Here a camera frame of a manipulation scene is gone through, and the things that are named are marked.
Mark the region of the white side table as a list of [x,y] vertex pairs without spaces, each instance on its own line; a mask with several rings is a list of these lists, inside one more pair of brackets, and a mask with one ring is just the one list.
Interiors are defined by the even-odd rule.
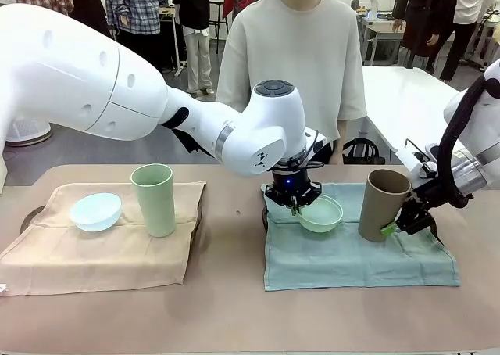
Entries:
[[423,70],[402,66],[363,68],[367,116],[358,136],[374,141],[387,164],[410,141],[415,152],[439,143],[446,128],[444,109],[458,91]]

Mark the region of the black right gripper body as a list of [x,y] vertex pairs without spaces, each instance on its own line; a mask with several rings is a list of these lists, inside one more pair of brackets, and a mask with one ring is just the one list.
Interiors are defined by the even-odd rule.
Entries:
[[438,208],[449,202],[449,177],[434,179],[409,179],[412,187],[411,198],[415,198],[427,210]]

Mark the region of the mint green bowl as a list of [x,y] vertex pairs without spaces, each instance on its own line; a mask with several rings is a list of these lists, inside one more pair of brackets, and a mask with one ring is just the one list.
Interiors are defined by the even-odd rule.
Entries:
[[334,199],[320,195],[308,206],[298,212],[298,221],[306,230],[325,233],[333,230],[342,220],[343,209]]

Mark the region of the grey background desk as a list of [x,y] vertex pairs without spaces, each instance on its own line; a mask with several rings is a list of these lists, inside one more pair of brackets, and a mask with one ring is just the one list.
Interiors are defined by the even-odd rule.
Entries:
[[[361,19],[361,55],[364,66],[392,66],[396,63],[400,43],[405,32],[405,21],[402,25],[393,29],[392,20],[370,20],[366,17]],[[390,46],[390,52],[385,60],[376,60],[379,47]]]

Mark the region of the pale blue bowl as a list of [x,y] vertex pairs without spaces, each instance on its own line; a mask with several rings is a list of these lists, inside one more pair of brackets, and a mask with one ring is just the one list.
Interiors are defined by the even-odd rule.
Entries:
[[121,212],[121,198],[103,192],[88,195],[74,203],[70,219],[80,230],[99,232],[111,228],[119,220]]

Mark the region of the black bag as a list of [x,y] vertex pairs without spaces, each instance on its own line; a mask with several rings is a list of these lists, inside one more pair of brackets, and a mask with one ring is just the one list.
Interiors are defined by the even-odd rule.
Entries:
[[343,163],[349,165],[385,165],[377,145],[367,138],[354,138],[344,144]]

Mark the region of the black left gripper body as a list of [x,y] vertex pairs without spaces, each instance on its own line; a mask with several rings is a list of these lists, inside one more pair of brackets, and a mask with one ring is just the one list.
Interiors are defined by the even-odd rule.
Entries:
[[299,197],[304,195],[311,187],[311,181],[306,169],[273,171],[273,189],[278,195]]

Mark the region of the beige cloth mat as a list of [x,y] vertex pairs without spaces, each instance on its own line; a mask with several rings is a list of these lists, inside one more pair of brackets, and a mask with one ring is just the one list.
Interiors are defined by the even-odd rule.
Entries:
[[[145,289],[182,284],[200,221],[205,182],[173,186],[176,229],[153,238],[130,184],[62,185],[24,232],[0,253],[0,284],[11,296]],[[122,200],[119,220],[98,232],[80,230],[70,208],[87,195],[111,192]]]

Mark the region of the teal cloth mat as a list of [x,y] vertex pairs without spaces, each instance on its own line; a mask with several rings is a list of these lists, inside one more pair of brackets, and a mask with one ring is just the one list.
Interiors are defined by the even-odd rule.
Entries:
[[304,229],[284,206],[267,199],[267,292],[340,287],[452,286],[461,284],[455,257],[425,229],[396,232],[384,242],[358,233],[365,186],[328,183],[323,194],[344,211],[340,224],[326,233]]

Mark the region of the person in blue plaid shirt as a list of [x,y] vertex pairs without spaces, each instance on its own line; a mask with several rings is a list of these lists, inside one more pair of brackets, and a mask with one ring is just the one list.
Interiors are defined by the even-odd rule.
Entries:
[[162,71],[160,6],[167,0],[105,0],[116,40]]

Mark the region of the person in cream sweatshirt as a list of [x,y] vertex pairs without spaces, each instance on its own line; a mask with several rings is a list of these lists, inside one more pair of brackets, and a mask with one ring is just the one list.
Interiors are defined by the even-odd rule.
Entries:
[[327,137],[316,160],[332,163],[337,122],[366,116],[363,65],[355,11],[338,0],[258,0],[233,20],[216,101],[241,112],[261,81],[292,83],[305,122]]

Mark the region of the tall brown cup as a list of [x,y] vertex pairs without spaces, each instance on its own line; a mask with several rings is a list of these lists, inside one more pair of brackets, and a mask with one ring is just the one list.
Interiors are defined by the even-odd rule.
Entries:
[[382,229],[396,218],[411,189],[408,178],[397,171],[371,171],[366,180],[358,232],[371,242],[383,242]]

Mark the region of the tall light green cup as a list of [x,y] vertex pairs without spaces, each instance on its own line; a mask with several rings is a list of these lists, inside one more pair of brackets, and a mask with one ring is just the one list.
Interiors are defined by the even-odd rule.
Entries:
[[162,238],[175,231],[173,172],[153,163],[138,167],[130,176],[145,226],[152,237]]

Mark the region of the person in black jacket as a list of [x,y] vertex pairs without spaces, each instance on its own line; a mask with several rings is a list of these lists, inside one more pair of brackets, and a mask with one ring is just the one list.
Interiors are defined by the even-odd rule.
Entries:
[[173,0],[187,49],[187,93],[211,95],[210,0]]

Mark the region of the person in dark maroon coat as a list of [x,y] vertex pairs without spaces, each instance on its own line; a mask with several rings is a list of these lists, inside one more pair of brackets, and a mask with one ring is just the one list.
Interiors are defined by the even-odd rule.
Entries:
[[435,19],[439,4],[440,0],[395,0],[394,29],[405,21],[402,47],[416,56],[428,58],[434,49],[428,41],[440,33]]

